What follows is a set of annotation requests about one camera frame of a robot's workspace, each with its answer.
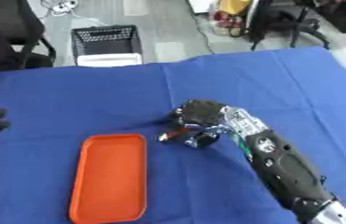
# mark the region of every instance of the plastic tray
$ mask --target plastic tray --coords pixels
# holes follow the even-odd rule
[[[92,136],[86,140],[70,206],[72,221],[135,221],[145,206],[145,139],[139,134],[127,134]]]

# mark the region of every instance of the gray floor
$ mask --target gray floor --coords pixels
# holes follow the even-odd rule
[[[46,9],[40,6],[39,0],[29,1],[39,17],[46,14]],[[137,25],[145,63],[172,62],[210,54],[204,37],[196,29],[186,0],[80,0],[75,13],[99,19],[107,25]],[[251,44],[245,39],[217,36],[209,28],[206,17],[197,19],[215,53],[249,51]],[[74,64],[70,30],[98,25],[72,15],[47,17],[43,22],[46,25],[46,37],[58,51],[57,67]],[[327,21],[321,22],[321,31],[332,41],[331,52],[346,67],[346,34],[338,32]],[[273,33],[260,44],[258,50],[286,48],[288,43],[289,37]],[[315,46],[318,43],[302,37],[300,45]]]

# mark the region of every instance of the cable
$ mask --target cable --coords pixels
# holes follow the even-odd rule
[[[45,14],[45,16],[43,17],[38,17],[38,19],[44,19],[44,18],[48,18],[50,17],[50,13],[52,12],[52,3],[48,3],[46,0],[40,0],[40,6],[42,6],[43,8],[47,9],[47,12]]]
[[[195,15],[192,12],[190,12],[190,16],[195,22],[195,27],[197,31],[204,37],[205,46],[207,47],[208,51],[212,54],[215,54],[215,52],[212,50],[207,34],[205,34],[204,31],[200,28],[200,24],[199,24],[199,21],[197,20],[197,17],[195,17]]]
[[[72,13],[72,16],[75,17],[75,18],[83,18],[83,19],[87,19],[88,21],[91,21],[91,22],[94,22],[94,23],[98,23],[99,25],[107,25],[104,22],[101,22],[99,19],[96,19],[96,18],[79,16],[79,15],[74,13],[74,10],[70,10],[70,12]]]

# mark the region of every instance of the power strip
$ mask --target power strip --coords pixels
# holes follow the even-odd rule
[[[79,0],[66,0],[52,7],[52,11],[56,15],[64,15],[72,11],[78,5],[79,5]]]

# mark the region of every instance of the table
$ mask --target table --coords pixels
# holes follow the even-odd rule
[[[296,223],[227,137],[207,150],[157,142],[155,121],[192,98],[261,118],[346,204],[346,71],[321,48],[297,48],[0,73],[12,122],[0,133],[0,224],[70,223],[81,142],[112,133],[148,141],[148,208],[137,223]]]

